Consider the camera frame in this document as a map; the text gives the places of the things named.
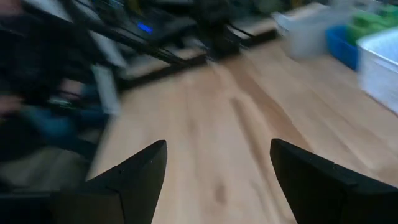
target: person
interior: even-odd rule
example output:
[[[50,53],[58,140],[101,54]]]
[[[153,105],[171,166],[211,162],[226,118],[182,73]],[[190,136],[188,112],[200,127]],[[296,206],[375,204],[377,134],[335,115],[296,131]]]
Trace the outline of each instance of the person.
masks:
[[[78,127],[103,127],[107,116],[100,105],[69,116],[41,106],[23,106],[51,95],[70,101],[99,98],[90,68],[82,63],[84,58],[69,33],[67,27],[24,12],[20,0],[0,0],[0,90],[6,92],[0,93],[0,116],[18,112],[49,145],[92,160],[96,145],[78,138]]]

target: blue jeans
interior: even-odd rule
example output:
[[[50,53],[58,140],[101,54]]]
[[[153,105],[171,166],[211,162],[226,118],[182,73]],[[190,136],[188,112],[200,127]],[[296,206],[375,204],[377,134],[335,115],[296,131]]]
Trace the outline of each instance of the blue jeans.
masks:
[[[85,86],[82,97],[96,97],[95,87]],[[97,145],[78,138],[77,122],[84,127],[104,128],[108,118],[100,105],[76,110],[71,116],[59,116],[50,109],[37,106],[29,106],[22,114],[37,128],[47,144],[77,152],[88,160],[94,157]]]

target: black machine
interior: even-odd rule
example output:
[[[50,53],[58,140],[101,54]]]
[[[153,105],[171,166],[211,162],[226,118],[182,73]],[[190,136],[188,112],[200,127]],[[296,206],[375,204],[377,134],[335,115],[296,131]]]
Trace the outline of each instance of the black machine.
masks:
[[[271,161],[298,224],[398,223],[398,189],[280,139]]]
[[[157,141],[75,190],[0,194],[0,222],[150,224],[166,161],[166,142]]]
[[[231,54],[237,54],[240,46],[250,47],[263,40],[276,38],[274,30],[259,36],[253,36],[244,32],[250,38],[242,39],[235,35],[230,26],[229,6],[224,0],[209,1],[195,0],[188,2],[170,3],[167,1],[134,1],[144,2],[142,4],[142,14],[128,13],[125,9],[125,1],[117,1],[124,4],[122,9],[114,9],[111,1],[101,0],[88,4],[83,0],[59,0],[65,11],[71,15],[72,21],[79,24],[81,29],[90,30],[101,34],[118,45],[128,47],[132,50],[132,55],[146,54],[169,64],[161,70],[150,72],[142,77],[121,80],[119,89],[127,90],[138,85],[142,85],[163,77],[171,75],[179,70],[201,65],[206,62],[206,58],[221,59]],[[120,21],[100,23],[89,16],[93,11],[100,15],[105,8],[113,13],[120,12],[120,15],[127,14],[127,26],[120,24]],[[182,37],[184,35],[194,35],[207,49],[207,53],[197,55],[190,59],[182,59],[172,52],[163,49],[167,45],[183,47]]]
[[[47,54],[44,56],[45,60],[42,61],[43,63],[49,66],[48,67],[43,66],[45,68],[41,70],[43,71],[41,73],[41,72],[36,72],[37,70],[40,71],[41,68],[34,67],[29,63],[29,60],[34,59],[34,57],[30,55],[30,58],[28,59],[25,58],[24,57],[25,52],[21,50],[21,52],[16,53],[18,54],[18,56],[20,56],[20,58],[16,60],[20,64],[17,64],[15,67],[22,68],[20,70],[17,70],[17,74],[19,73],[29,74],[29,72],[33,70],[32,73],[34,75],[24,75],[24,76],[21,75],[21,77],[26,79],[23,78],[20,78],[20,80],[17,80],[16,78],[13,79],[17,81],[10,83],[17,83],[17,85],[10,85],[9,87],[10,90],[9,93],[7,94],[21,96],[24,99],[23,104],[25,106],[29,105],[29,106],[48,108],[50,109],[50,111],[53,113],[54,116],[69,116],[69,115],[72,116],[73,112],[76,111],[76,109],[89,110],[90,105],[105,106],[106,101],[104,101],[102,98],[97,99],[97,97],[93,101],[85,100],[83,98],[77,98],[76,100],[66,100],[60,97],[61,91],[57,90],[58,87],[54,85],[53,82],[47,82],[48,75],[51,76],[51,74],[56,73],[60,70],[63,72],[65,71],[74,72],[78,70],[77,74],[82,73],[84,75],[87,75],[88,77],[92,77],[92,80],[90,80],[90,85],[92,84],[99,86],[101,80],[97,80],[96,82],[96,80],[94,79],[94,74],[93,74],[94,72],[91,71],[90,68],[94,65],[97,65],[97,63],[100,62],[103,65],[106,65],[107,60],[104,54],[100,50],[98,50],[95,42],[91,39],[85,38],[86,37],[85,32],[87,31],[76,29],[75,27],[72,26],[72,23],[65,21],[57,16],[46,13],[45,11],[40,10],[29,4],[26,4],[24,6],[24,9],[29,13],[30,15],[29,19],[32,18],[30,21],[36,21],[39,19],[42,21],[46,21],[49,24],[53,25],[54,27],[59,27],[60,30],[64,30],[65,33],[68,34],[64,35],[68,36],[64,39],[62,38],[63,37],[62,34],[61,35],[57,34],[57,37],[60,37],[60,39],[56,41],[59,41],[61,44],[52,44],[52,45],[49,44],[50,46],[53,45],[61,46],[60,47],[61,50],[59,50],[60,54],[66,54],[64,50],[67,49],[67,47],[62,48],[62,43],[68,42],[67,40],[70,39],[77,40],[74,41],[74,43],[78,44],[75,46],[75,48],[78,49],[79,52],[81,52],[80,55],[82,55],[84,59],[72,61],[71,63],[69,63],[69,65],[71,66],[62,66],[62,63],[58,63],[61,60],[54,60],[54,61],[50,60],[52,57],[58,58],[57,57],[58,55]],[[8,37],[6,34],[10,34],[11,38],[14,36],[14,34],[12,32],[8,32],[8,30],[2,29],[1,32],[2,32],[1,37],[5,39],[7,39],[6,37]],[[105,93],[109,92],[111,91],[105,90],[102,91],[100,95],[107,96]],[[0,136],[2,138],[0,141],[0,147],[4,149],[2,150],[0,156],[1,162],[13,161],[22,158],[24,156],[28,156],[29,154],[33,154],[35,151],[42,149],[43,147],[46,146],[45,141],[43,140],[38,130],[33,127],[31,122],[29,122],[21,115],[23,113],[23,110],[24,109],[22,109],[20,113],[9,114],[8,116],[5,117],[5,121],[3,121],[0,125]],[[77,129],[78,129],[77,130],[78,134],[80,134],[82,131],[86,131],[85,127],[83,126],[82,127],[79,126]],[[87,146],[95,148],[97,144],[99,144],[99,140],[100,138],[97,140],[93,140],[92,142],[87,141]]]

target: blue storage bin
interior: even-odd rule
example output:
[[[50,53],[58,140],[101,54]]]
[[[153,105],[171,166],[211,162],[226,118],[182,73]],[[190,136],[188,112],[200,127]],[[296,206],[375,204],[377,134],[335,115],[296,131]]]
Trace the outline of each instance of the blue storage bin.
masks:
[[[346,26],[340,25],[326,30],[326,42],[329,52],[347,67],[356,70],[358,48],[346,41]]]

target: black equipment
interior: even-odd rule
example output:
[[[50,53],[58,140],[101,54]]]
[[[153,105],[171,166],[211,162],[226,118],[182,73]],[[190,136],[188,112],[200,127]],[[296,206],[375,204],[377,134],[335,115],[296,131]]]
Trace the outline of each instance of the black equipment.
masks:
[[[398,189],[280,139],[271,161],[298,224],[398,223]]]
[[[166,142],[157,141],[75,190],[0,194],[0,222],[150,224],[166,160]]]
[[[26,105],[57,107],[59,101],[50,98],[57,95],[58,85],[66,75],[94,83],[90,60],[106,59],[95,43],[84,41],[84,35],[71,23],[28,4],[24,6],[27,14],[4,19],[0,24],[4,51],[0,72],[5,81],[2,91],[20,96]]]
[[[90,55],[93,56],[89,57],[92,58],[90,63],[113,67],[116,68],[115,70],[123,70],[124,66],[126,66],[126,62],[115,63],[114,60],[109,60],[109,58],[113,57],[111,56],[112,53],[106,52],[102,48],[102,44],[98,43],[97,37],[93,37],[93,33],[96,33],[119,46],[116,54],[128,57],[126,60],[129,60],[130,56],[146,54],[169,64],[168,67],[154,70],[147,75],[139,77],[127,79],[126,77],[115,76],[115,82],[120,92],[158,80],[186,68],[202,65],[206,63],[206,58],[208,57],[221,59],[232,54],[238,54],[239,46],[251,47],[277,37],[274,30],[254,36],[247,32],[242,32],[236,26],[231,26],[230,8],[228,7],[228,1],[225,0],[195,0],[178,3],[137,0],[136,2],[143,2],[143,15],[147,16],[132,16],[131,13],[127,13],[127,17],[130,17],[131,20],[130,24],[123,24],[125,26],[117,22],[106,22],[106,19],[99,15],[103,10],[98,9],[99,7],[105,7],[105,9],[112,11],[114,8],[110,9],[110,5],[113,3],[118,5],[118,2],[123,3],[124,7],[126,7],[127,4],[123,0],[114,0],[112,4],[110,0],[57,1],[62,9],[55,9],[51,13],[57,14],[58,11],[65,11],[65,14],[69,15],[68,19],[60,15],[57,16],[62,17],[60,20],[69,23],[73,27],[74,33],[76,33],[75,37],[80,40],[81,50],[90,52]],[[123,9],[122,12],[118,13],[118,16],[125,16],[125,12],[126,9]],[[153,14],[152,12],[155,12],[155,19],[148,16]],[[237,29],[249,38],[242,39],[235,35],[231,29]],[[162,47],[169,45],[184,47],[182,37],[185,35],[198,37],[205,46],[207,53],[200,53],[192,58],[183,59],[169,50],[162,49]],[[96,57],[96,55],[104,54],[105,58]]]

